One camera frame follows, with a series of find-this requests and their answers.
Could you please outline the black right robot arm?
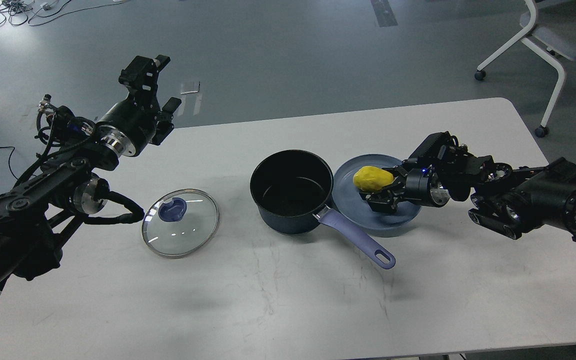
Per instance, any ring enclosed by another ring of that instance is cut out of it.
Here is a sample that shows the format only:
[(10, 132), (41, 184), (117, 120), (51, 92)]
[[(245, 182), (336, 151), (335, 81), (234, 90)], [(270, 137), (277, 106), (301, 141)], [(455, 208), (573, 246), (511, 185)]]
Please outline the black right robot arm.
[(402, 202), (440, 208), (470, 200), (473, 223), (510, 239), (549, 225), (576, 242), (576, 164), (564, 157), (513, 168), (473, 155), (444, 131), (426, 137), (401, 164), (362, 167), (353, 183), (374, 212), (393, 214)]

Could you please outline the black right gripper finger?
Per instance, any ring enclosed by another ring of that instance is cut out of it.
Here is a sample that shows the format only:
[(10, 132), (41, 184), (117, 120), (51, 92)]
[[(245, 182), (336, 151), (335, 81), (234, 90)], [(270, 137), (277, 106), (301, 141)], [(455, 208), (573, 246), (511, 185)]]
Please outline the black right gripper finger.
[(370, 210), (379, 214), (394, 215), (398, 212), (400, 204), (406, 203), (407, 199), (391, 190), (382, 189), (378, 192), (358, 191), (361, 200), (368, 204)]
[(410, 171), (402, 166), (402, 164), (392, 167), (377, 167), (375, 183), (379, 188), (405, 188), (409, 175)]

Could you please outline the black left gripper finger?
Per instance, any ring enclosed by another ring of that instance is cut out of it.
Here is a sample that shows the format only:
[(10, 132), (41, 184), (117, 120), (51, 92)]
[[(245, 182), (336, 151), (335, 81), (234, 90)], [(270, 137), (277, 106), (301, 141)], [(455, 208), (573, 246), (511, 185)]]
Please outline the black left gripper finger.
[(137, 55), (119, 73), (118, 82), (128, 91), (126, 99), (140, 108), (158, 107), (158, 77), (169, 63), (170, 57), (167, 55), (160, 54), (155, 58)]
[(175, 112), (182, 103), (183, 101), (180, 98), (172, 96), (158, 112), (153, 135), (153, 145), (160, 146), (170, 133), (173, 132), (175, 129), (175, 125), (173, 124)]

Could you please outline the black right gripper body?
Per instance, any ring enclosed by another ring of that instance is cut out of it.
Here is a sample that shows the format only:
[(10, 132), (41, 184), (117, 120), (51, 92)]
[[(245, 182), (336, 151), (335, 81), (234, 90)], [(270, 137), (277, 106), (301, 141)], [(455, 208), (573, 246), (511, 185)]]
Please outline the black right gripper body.
[(419, 207), (444, 207), (451, 199), (433, 166), (406, 170), (403, 166), (393, 167), (397, 180), (402, 180), (402, 189), (395, 190), (394, 204), (410, 202)]

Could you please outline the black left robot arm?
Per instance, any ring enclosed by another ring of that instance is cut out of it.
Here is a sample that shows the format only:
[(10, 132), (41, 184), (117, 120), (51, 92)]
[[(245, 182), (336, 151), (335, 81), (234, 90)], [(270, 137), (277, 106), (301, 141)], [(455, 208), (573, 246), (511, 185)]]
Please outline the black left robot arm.
[(95, 169), (114, 171), (121, 157), (137, 157), (147, 145), (160, 145), (175, 128), (182, 100), (172, 96), (160, 106), (158, 77), (167, 55), (137, 55), (119, 77), (128, 94), (100, 120), (76, 116), (55, 106), (51, 96), (39, 103), (37, 139), (45, 148), (0, 194), (0, 286), (14, 275), (27, 281), (60, 267), (63, 247), (83, 224), (134, 224), (144, 209), (112, 191)]

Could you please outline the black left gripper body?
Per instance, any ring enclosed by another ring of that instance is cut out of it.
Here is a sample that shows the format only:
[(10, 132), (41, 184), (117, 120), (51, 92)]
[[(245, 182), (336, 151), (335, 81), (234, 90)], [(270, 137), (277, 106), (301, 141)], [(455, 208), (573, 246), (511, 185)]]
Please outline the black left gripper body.
[(98, 123), (100, 143), (119, 157), (137, 157), (153, 145), (160, 107), (137, 107), (130, 100), (116, 103)]

